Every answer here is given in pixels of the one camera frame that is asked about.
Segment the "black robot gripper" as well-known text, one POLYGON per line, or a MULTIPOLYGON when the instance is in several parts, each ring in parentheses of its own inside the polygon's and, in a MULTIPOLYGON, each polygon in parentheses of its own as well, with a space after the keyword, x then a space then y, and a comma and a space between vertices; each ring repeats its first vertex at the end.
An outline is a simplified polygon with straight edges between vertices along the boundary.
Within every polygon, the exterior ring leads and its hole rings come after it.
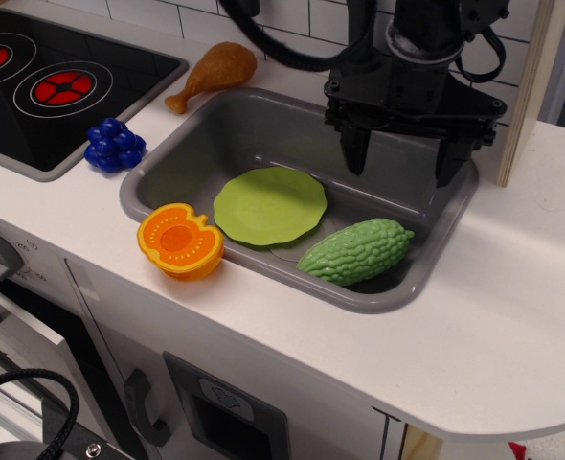
POLYGON ((499 75, 506 52, 486 74, 463 68, 463 46, 429 52, 407 45, 386 55, 364 45, 331 67, 324 87, 325 120, 341 134, 349 171, 361 175, 373 131, 440 139, 437 187, 450 184, 471 158, 472 147, 490 145, 497 121, 506 113, 500 99, 459 81, 454 66, 472 83, 499 75))

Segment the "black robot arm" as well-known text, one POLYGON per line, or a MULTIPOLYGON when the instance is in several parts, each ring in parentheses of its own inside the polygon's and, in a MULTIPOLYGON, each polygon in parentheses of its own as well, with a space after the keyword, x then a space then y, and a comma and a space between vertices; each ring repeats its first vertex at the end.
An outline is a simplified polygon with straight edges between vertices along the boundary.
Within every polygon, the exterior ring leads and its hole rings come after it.
POLYGON ((508 16, 506 1, 398 1, 373 45, 373 1, 348 4, 350 46, 325 85, 326 122, 339 132, 348 169, 363 172, 373 132, 436 139, 435 177, 448 185, 474 151, 491 146, 506 104, 475 89, 502 71, 463 68, 465 43, 481 35, 500 62, 506 50, 492 24, 508 16))

